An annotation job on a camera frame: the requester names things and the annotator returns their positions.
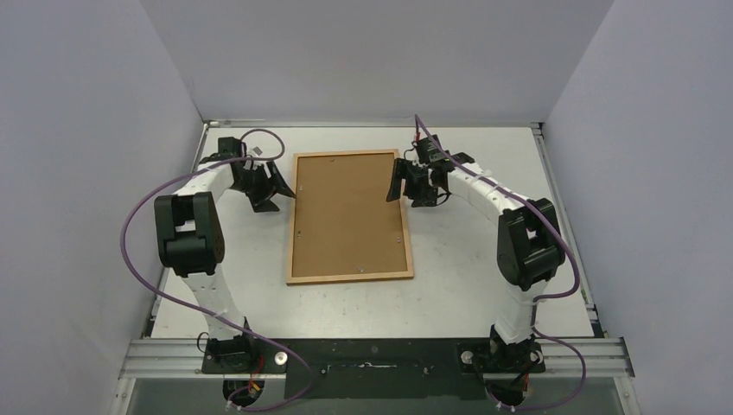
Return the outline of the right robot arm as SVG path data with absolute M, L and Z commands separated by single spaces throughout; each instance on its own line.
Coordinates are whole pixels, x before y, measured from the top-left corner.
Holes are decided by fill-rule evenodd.
M 468 350 L 470 365 L 481 373 L 543 371 L 534 332 L 537 298 L 565 262 L 565 251 L 555 236 L 554 205 L 546 198 L 527 199 L 503 187 L 473 157 L 442 150 L 437 136 L 416 136 L 411 148 L 413 158 L 394 161 L 387 201 L 405 196 L 415 208 L 433 208 L 456 196 L 497 230 L 496 262 L 506 281 L 505 295 L 488 340 Z

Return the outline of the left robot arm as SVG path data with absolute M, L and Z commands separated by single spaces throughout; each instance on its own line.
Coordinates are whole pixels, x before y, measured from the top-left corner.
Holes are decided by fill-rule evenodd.
M 204 310 L 208 338 L 202 370 L 208 374 L 250 372 L 264 359 L 222 268 L 226 247 L 216 203 L 227 190 L 244 194 L 256 213 L 278 211 L 275 195 L 295 195 L 275 161 L 259 148 L 223 137 L 217 152 L 203 158 L 181 188 L 154 200 L 159 258 Z

